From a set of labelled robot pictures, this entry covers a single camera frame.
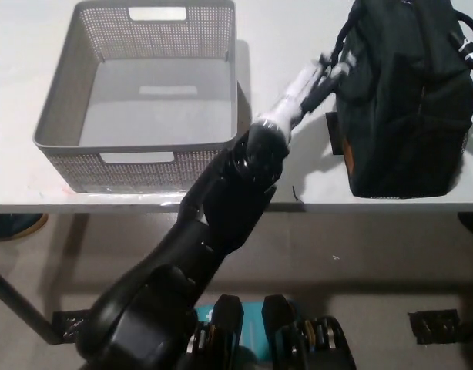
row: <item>basket handle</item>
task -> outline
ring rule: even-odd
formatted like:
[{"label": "basket handle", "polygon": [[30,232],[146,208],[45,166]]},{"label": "basket handle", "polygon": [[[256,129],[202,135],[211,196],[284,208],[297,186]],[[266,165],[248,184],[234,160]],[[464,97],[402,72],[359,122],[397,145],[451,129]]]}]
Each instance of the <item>basket handle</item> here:
[{"label": "basket handle", "polygon": [[103,153],[99,157],[107,164],[141,164],[175,162],[173,152]]},{"label": "basket handle", "polygon": [[183,6],[131,7],[129,17],[134,22],[176,22],[185,21],[187,11]]}]

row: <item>floor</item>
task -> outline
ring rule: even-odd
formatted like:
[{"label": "floor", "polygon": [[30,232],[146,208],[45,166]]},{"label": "floor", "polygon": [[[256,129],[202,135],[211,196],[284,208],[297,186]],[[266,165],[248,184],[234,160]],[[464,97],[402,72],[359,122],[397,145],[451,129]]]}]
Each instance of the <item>floor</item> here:
[{"label": "floor", "polygon": [[[174,214],[51,215],[0,244],[0,272],[49,316],[87,308],[156,246]],[[473,369],[473,344],[419,346],[408,312],[473,315],[473,236],[455,214],[266,214],[203,301],[283,292],[341,322],[360,370]],[[42,343],[0,302],[0,370],[79,370],[71,345]]]}]

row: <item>table top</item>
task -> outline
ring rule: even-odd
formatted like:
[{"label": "table top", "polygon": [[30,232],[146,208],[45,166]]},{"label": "table top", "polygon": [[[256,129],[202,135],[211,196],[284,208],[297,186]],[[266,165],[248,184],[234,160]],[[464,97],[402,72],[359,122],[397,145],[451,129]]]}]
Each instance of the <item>table top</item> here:
[{"label": "table top", "polygon": [[[0,212],[176,210],[183,194],[74,193],[32,142],[77,0],[0,0]],[[307,61],[334,46],[352,1],[236,0],[237,76],[253,115],[268,109]],[[473,16],[473,0],[454,0]],[[275,211],[473,211],[473,129],[457,186],[445,197],[354,197],[333,156],[330,97],[294,130]]]}]

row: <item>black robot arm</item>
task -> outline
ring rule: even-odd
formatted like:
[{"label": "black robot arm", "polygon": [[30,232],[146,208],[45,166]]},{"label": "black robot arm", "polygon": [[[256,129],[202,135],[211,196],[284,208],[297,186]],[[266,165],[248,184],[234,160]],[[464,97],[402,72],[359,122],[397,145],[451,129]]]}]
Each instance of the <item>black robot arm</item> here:
[{"label": "black robot arm", "polygon": [[[332,92],[331,79],[343,74],[325,69],[318,62],[303,69],[274,108],[213,159],[183,198],[177,221],[159,246],[92,306],[76,342],[86,361],[108,369],[194,368],[179,362],[190,363],[185,354],[198,323],[193,307],[266,210],[288,154],[291,127]],[[327,91],[317,94],[324,86]]]}]

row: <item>gray basket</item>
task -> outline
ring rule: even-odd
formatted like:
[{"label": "gray basket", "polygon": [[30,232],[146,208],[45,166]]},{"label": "gray basket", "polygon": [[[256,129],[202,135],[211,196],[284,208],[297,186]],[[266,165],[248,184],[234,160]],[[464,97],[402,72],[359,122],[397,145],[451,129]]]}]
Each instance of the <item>gray basket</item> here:
[{"label": "gray basket", "polygon": [[80,193],[188,190],[237,137],[235,34],[229,1],[79,3],[36,145]]}]

